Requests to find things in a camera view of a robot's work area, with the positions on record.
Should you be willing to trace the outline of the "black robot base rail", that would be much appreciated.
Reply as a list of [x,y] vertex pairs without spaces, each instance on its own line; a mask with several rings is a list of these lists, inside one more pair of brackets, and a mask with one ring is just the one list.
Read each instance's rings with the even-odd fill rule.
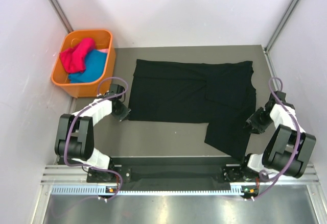
[[246,156],[242,163],[232,157],[114,157],[109,169],[118,172],[125,184],[141,180],[170,185],[169,180],[206,180],[209,183],[227,184],[249,182],[255,179],[262,182],[268,179],[272,169],[259,175],[260,170],[250,169]]

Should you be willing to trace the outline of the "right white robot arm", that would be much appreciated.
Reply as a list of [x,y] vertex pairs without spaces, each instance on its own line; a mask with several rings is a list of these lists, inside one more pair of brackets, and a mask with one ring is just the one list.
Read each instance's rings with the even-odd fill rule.
[[275,132],[262,154],[248,154],[239,167],[239,176],[244,181],[250,181],[265,170],[263,178],[268,174],[277,174],[287,166],[292,152],[295,150],[297,136],[299,145],[296,154],[283,173],[288,177],[300,178],[307,167],[310,156],[316,144],[315,136],[308,134],[298,124],[295,108],[287,103],[286,94],[282,91],[273,92],[264,107],[255,111],[245,123],[245,128],[252,134],[262,134],[274,124]]

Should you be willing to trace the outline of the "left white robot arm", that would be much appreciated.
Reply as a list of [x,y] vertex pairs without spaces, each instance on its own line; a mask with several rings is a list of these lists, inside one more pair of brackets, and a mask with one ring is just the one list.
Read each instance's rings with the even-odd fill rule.
[[55,154],[61,158],[67,152],[66,161],[83,164],[87,182],[106,183],[119,180],[111,157],[95,148],[94,126],[108,115],[118,121],[127,119],[130,109],[125,101],[125,88],[111,84],[109,90],[84,109],[73,114],[63,114],[59,118],[55,140]]

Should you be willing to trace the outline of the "black t shirt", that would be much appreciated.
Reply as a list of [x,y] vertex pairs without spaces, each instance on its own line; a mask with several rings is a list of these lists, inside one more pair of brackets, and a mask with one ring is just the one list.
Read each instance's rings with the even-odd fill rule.
[[205,123],[205,143],[241,161],[250,139],[245,123],[256,109],[252,65],[252,61],[205,64],[138,59],[129,118]]

